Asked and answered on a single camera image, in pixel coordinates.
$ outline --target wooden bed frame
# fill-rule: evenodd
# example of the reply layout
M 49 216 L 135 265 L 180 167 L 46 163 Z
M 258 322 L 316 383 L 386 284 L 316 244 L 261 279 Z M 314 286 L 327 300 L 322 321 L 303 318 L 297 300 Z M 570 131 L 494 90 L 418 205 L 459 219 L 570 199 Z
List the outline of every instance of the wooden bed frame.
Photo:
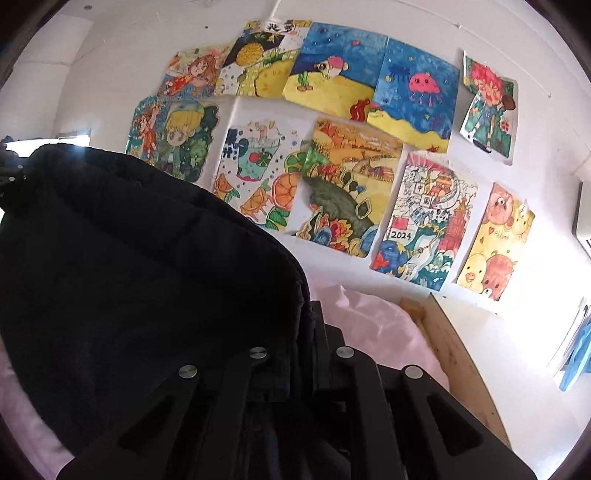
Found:
M 433 295 L 419 303 L 402 299 L 400 307 L 417 324 L 449 380 L 450 393 L 499 440 L 511 448 L 491 394 L 472 357 Z

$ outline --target pink fabric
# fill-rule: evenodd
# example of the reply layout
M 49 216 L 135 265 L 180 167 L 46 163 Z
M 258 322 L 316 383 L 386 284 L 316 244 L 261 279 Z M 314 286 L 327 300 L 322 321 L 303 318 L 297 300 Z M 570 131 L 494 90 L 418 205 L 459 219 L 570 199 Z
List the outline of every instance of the pink fabric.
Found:
M 6 347 L 0 339 L 0 412 L 23 453 L 46 480 L 73 459 L 33 408 L 12 369 Z
M 340 328 L 347 345 L 386 367 L 401 369 L 409 364 L 418 365 L 449 390 L 439 360 L 402 308 L 318 277 L 308 277 L 308 283 L 312 300 L 320 300 L 322 304 L 324 322 Z
M 311 298 L 322 303 L 324 321 L 343 331 L 347 345 L 387 367 L 419 365 L 449 390 L 439 361 L 403 309 L 379 297 L 327 283 L 318 276 L 308 280 Z M 73 456 L 43 423 L 23 392 L 2 339 L 0 412 L 32 465 L 45 479 L 54 480 Z

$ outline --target cartoon boy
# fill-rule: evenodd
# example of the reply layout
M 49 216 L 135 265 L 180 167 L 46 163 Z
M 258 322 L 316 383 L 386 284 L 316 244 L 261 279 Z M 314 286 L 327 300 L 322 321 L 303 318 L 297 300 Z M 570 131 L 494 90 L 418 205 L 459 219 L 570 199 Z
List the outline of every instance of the cartoon boy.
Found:
M 190 157 L 187 140 L 201 130 L 204 113 L 203 105 L 198 102 L 178 102 L 170 108 L 164 125 L 164 137 L 168 145 L 160 157 L 162 171 L 178 176 L 182 160 Z
M 480 147 L 490 153 L 492 151 L 491 139 L 495 127 L 499 124 L 506 110 L 515 109 L 515 101 L 511 96 L 505 94 L 505 84 L 494 74 L 490 67 L 473 62 L 470 78 L 478 89 L 480 99 L 474 103 L 470 119 L 466 122 L 468 139 L 473 139 L 475 144 L 480 145 L 480 142 L 474 139 L 474 136 L 479 129 L 484 128 L 486 144 Z

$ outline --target children's drawing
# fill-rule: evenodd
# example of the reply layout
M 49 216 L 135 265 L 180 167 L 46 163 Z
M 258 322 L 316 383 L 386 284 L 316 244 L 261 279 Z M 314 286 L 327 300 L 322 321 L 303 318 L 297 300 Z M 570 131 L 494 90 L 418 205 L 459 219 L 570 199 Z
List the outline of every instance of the children's drawing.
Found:
M 269 19 L 245 31 L 232 47 L 217 81 L 217 94 L 279 98 L 309 20 Z
M 534 218 L 534 212 L 526 203 L 495 183 L 457 284 L 499 300 L 517 265 Z
M 166 111 L 164 99 L 149 96 L 138 104 L 129 128 L 125 153 L 155 165 L 158 160 L 158 137 L 162 131 L 161 111 Z
M 238 112 L 238 117 L 251 120 L 229 128 L 213 193 L 257 225 L 283 231 L 311 128 L 279 113 L 266 117 L 269 112 L 263 111 Z
M 319 119 L 302 173 L 311 217 L 296 236 L 366 257 L 401 153 L 402 142 L 381 132 Z
M 312 23 L 283 97 L 363 122 L 374 96 L 387 37 L 358 28 Z
M 367 122 L 418 148 L 445 153 L 459 77 L 450 63 L 389 38 Z
M 446 167 L 440 154 L 409 153 L 371 268 L 439 291 L 462 243 L 477 189 Z
M 212 143 L 219 118 L 217 105 L 195 100 L 172 102 L 165 115 L 156 167 L 181 180 L 196 183 Z
M 213 95 L 217 77 L 232 44 L 179 51 L 168 63 L 158 96 L 195 100 Z
M 464 85 L 476 96 L 460 133 L 511 165 L 517 133 L 517 83 L 464 54 Z

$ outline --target pink jellyfish drawing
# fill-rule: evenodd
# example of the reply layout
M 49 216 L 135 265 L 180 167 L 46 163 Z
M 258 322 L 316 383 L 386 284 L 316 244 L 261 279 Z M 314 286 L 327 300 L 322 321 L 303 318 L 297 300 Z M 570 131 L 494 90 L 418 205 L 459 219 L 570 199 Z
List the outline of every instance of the pink jellyfish drawing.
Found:
M 439 89 L 439 85 L 435 81 L 435 79 L 431 78 L 429 73 L 416 73 L 414 74 L 409 82 L 408 82 L 408 89 L 412 92 L 410 99 L 415 102 L 415 94 L 420 93 L 421 96 L 418 98 L 418 104 L 423 104 L 423 96 L 429 95 L 428 105 L 429 107 L 433 106 L 433 95 L 436 96 L 439 103 L 442 103 L 441 90 Z

